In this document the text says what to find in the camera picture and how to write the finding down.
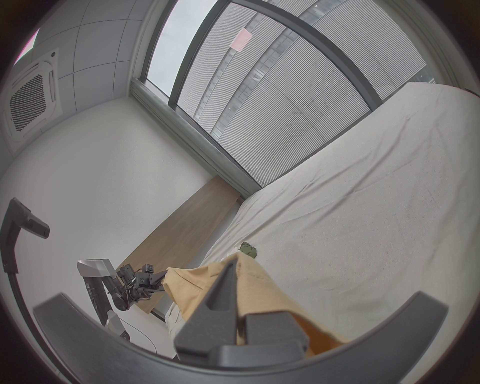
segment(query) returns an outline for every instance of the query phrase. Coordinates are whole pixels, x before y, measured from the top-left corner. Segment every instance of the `wooden panel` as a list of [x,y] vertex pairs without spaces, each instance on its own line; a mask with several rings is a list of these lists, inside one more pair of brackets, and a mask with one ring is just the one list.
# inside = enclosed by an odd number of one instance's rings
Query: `wooden panel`
[[[131,264],[135,271],[152,264],[155,272],[168,267],[185,268],[239,196],[239,192],[215,176],[167,217],[121,265]],[[154,293],[151,300],[137,305],[149,313],[163,295]]]

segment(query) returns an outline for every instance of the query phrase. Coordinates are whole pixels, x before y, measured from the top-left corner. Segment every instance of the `yellow cloth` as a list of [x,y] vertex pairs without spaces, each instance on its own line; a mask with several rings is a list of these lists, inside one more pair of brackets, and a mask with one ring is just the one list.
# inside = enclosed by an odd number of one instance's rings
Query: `yellow cloth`
[[311,318],[295,301],[283,293],[268,273],[251,257],[237,252],[221,262],[195,269],[168,268],[163,281],[165,292],[176,303],[187,321],[230,260],[237,260],[237,312],[239,322],[245,315],[266,312],[290,312],[310,338],[312,354],[318,354],[347,342]]

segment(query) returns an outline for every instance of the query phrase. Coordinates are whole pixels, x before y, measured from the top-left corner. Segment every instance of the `white wall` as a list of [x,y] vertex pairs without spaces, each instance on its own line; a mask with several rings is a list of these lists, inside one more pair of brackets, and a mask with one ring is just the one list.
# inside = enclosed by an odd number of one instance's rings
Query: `white wall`
[[[109,258],[117,267],[210,178],[131,98],[93,107],[46,132],[0,181],[1,217],[16,197],[50,226],[47,240],[22,231],[17,242],[28,308],[64,292],[97,319],[77,260]],[[3,272],[0,289],[25,327]],[[117,313],[148,335],[159,354],[174,356],[163,322],[136,306]],[[133,343],[154,350],[125,328]]]

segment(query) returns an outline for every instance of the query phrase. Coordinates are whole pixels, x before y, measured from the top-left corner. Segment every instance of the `green object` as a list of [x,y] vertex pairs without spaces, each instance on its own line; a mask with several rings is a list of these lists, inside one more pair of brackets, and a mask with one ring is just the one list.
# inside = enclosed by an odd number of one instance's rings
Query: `green object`
[[250,256],[252,259],[257,257],[257,249],[255,247],[252,247],[249,243],[244,241],[239,249],[240,252]]

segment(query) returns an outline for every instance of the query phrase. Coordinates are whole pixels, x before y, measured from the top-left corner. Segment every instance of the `air conditioning vent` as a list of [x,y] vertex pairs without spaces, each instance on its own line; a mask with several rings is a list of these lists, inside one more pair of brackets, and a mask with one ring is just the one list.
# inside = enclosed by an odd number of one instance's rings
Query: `air conditioning vent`
[[10,79],[0,100],[3,132],[15,154],[62,114],[57,78],[59,50],[48,52]]
[[46,109],[43,76],[38,74],[15,92],[10,99],[10,111],[15,130],[21,132]]

